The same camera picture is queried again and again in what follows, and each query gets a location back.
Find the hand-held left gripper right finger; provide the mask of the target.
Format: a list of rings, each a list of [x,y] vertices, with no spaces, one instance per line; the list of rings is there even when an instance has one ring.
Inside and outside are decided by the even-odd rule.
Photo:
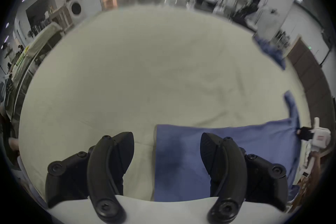
[[[255,154],[246,154],[231,137],[203,133],[202,162],[210,176],[210,196],[217,197],[207,214],[210,224],[228,224],[238,215],[244,201],[286,210],[286,168]]]

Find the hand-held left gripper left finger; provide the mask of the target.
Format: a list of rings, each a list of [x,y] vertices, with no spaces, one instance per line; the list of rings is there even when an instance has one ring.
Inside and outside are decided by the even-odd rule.
[[[123,176],[134,155],[132,132],[104,135],[88,152],[80,151],[49,163],[45,183],[48,209],[64,201],[90,198],[100,220],[124,223],[127,214],[116,196],[123,196]]]

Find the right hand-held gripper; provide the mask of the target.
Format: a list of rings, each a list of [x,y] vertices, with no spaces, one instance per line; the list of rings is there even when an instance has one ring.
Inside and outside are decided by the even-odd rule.
[[[311,140],[311,149],[313,151],[325,150],[331,141],[331,131],[320,127],[320,118],[314,118],[313,128],[301,127],[296,130],[296,135],[300,140]]]

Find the person's right hand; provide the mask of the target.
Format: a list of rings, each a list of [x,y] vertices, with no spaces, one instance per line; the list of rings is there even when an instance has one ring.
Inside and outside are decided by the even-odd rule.
[[[321,166],[321,153],[318,151],[311,151],[309,153],[308,164],[313,167]]]

